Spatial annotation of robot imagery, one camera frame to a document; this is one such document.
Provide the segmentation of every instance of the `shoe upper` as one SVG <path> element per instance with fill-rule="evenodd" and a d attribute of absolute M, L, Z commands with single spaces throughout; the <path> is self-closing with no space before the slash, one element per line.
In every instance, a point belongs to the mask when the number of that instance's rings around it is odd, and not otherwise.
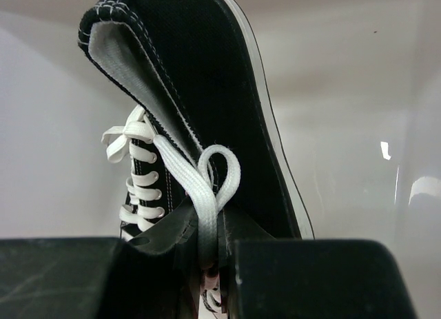
<path fill-rule="evenodd" d="M 188 161 L 213 143 L 233 149 L 243 168 L 237 204 L 271 235 L 299 236 L 245 38 L 224 1 L 100 0 L 81 22 L 79 45 Z M 105 47 L 123 58 L 103 62 L 97 52 Z M 122 60 L 130 67 L 115 63 Z M 127 69 L 136 70 L 130 79 Z M 145 90 L 152 79 L 160 95 Z M 212 162 L 217 184 L 227 166 L 222 158 Z"/>

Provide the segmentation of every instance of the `white rubber sole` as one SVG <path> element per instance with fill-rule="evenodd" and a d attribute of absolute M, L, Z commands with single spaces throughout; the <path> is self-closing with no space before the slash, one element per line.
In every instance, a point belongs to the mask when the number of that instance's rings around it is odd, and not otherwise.
<path fill-rule="evenodd" d="M 302 198 L 300 197 L 300 193 L 297 189 L 296 183 L 294 182 L 294 178 L 292 176 L 285 153 L 283 151 L 282 141 L 280 139 L 276 119 L 274 118 L 271 101 L 268 95 L 267 81 L 265 79 L 263 63 L 260 57 L 260 52 L 253 30 L 242 9 L 234 0 L 223 1 L 229 6 L 234 16 L 236 17 L 245 38 L 245 42 L 247 44 L 248 53 L 254 71 L 254 77 L 256 79 L 260 104 L 262 106 L 263 116 L 267 124 L 271 144 L 273 145 L 278 163 L 280 165 L 280 169 L 283 173 L 283 178 L 285 179 L 285 182 L 287 184 L 289 196 L 291 198 L 292 206 L 294 208 L 294 213 L 296 215 L 300 234 L 302 236 L 302 239 L 314 239 L 314 230 L 312 228 L 311 220 L 309 219 L 307 210 L 303 205 Z"/>

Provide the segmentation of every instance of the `eyelet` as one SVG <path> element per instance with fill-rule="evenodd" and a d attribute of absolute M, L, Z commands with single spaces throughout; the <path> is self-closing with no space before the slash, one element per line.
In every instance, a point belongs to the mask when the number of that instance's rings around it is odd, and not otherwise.
<path fill-rule="evenodd" d="M 165 216 L 165 210 L 163 207 L 157 207 L 158 210 L 161 210 L 163 213 L 158 216 L 158 218 L 162 218 Z"/>
<path fill-rule="evenodd" d="M 158 172 L 156 172 L 156 171 L 151 171 L 150 173 L 153 174 L 153 179 L 154 179 L 155 181 L 157 181 L 157 180 L 159 179 L 159 173 L 158 173 Z"/>
<path fill-rule="evenodd" d="M 158 160 L 158 155 L 156 155 L 154 152 L 152 152 L 152 159 L 150 160 L 150 164 L 154 164 L 156 163 L 156 161 Z"/>
<path fill-rule="evenodd" d="M 160 200 L 161 197 L 163 197 L 163 193 L 162 193 L 162 191 L 159 190 L 159 189 L 157 189 L 156 191 L 158 192 L 158 197 L 156 197 L 155 200 Z"/>

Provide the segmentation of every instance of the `shoelace loop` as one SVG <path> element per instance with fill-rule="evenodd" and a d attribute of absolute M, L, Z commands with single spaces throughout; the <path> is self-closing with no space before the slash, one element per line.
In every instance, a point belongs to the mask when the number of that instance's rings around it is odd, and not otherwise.
<path fill-rule="evenodd" d="M 240 183 L 240 164 L 236 155 L 222 145 L 205 149 L 195 168 L 161 135 L 153 143 L 161 153 L 166 168 L 181 184 L 192 199 L 198 214 L 198 257 L 201 269 L 209 269 L 216 258 L 218 248 L 217 216 L 220 210 L 236 193 Z M 221 154 L 227 161 L 227 176 L 217 195 L 209 178 L 209 159 Z"/>

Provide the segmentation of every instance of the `white background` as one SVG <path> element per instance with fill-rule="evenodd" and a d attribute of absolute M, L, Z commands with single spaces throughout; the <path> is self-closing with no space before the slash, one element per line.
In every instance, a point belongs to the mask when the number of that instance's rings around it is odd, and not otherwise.
<path fill-rule="evenodd" d="M 95 1 L 0 0 L 2 238 L 118 234 L 100 138 L 134 104 L 76 46 Z M 386 244 L 439 318 L 441 0 L 237 1 L 317 236 Z"/>

